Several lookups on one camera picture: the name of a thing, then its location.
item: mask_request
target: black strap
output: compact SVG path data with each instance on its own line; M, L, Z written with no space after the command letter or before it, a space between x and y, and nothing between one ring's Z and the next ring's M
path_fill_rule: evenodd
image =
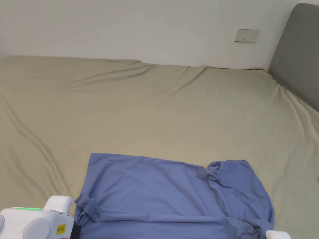
M82 226L76 225L74 222L70 239L80 239L81 229Z

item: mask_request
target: green led light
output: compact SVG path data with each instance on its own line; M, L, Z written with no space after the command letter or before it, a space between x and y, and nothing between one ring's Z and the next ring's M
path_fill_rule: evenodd
M31 210L31 211L42 211L42 209L38 209L38 208L28 208L28 207L16 207L16 209Z

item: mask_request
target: white wall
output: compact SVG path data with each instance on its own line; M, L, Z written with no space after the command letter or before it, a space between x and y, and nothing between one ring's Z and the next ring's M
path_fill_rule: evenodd
M298 0L0 0L0 54L268 68ZM260 29L256 44L234 43Z

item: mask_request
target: bed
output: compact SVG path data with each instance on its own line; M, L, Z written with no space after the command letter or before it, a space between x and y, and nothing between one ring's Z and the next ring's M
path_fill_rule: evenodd
M271 197L275 229L317 238L319 87L313 61L319 31L315 50L307 44L294 49L287 39L313 18L318 23L318 13L310 4L294 8L269 73L6 57L0 62L0 208L40 207L51 195L77 198L92 152L202 166L242 159ZM298 25L300 16L305 21ZM296 59L298 51L309 51L313 68Z

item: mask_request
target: gray headboard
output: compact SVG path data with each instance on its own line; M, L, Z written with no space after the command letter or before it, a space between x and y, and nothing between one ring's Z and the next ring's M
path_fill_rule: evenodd
M304 3L295 6L269 73L319 111L319 6Z

